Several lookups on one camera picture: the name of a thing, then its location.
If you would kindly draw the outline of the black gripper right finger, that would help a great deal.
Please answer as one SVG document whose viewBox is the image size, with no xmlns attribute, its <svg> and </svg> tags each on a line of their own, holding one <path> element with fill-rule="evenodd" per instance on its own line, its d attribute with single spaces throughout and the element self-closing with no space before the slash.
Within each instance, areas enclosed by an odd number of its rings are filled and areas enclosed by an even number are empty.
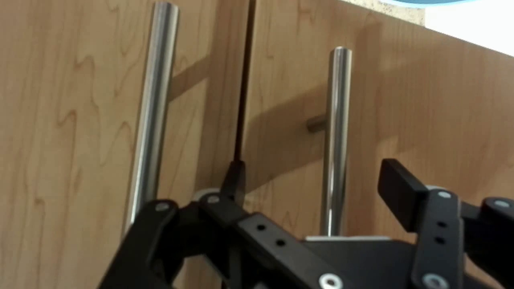
<svg viewBox="0 0 514 289">
<path fill-rule="evenodd" d="M 405 232 L 414 232 L 427 189 L 397 160 L 381 163 L 377 193 Z"/>
</svg>

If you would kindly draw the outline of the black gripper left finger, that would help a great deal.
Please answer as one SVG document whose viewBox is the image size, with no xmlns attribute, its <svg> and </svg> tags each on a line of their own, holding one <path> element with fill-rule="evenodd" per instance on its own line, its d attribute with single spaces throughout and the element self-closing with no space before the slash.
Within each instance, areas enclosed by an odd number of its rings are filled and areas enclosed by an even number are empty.
<svg viewBox="0 0 514 289">
<path fill-rule="evenodd" d="M 228 173 L 223 179 L 222 197 L 234 201 L 236 205 L 244 203 L 246 195 L 246 165 L 243 161 L 231 161 Z"/>
</svg>

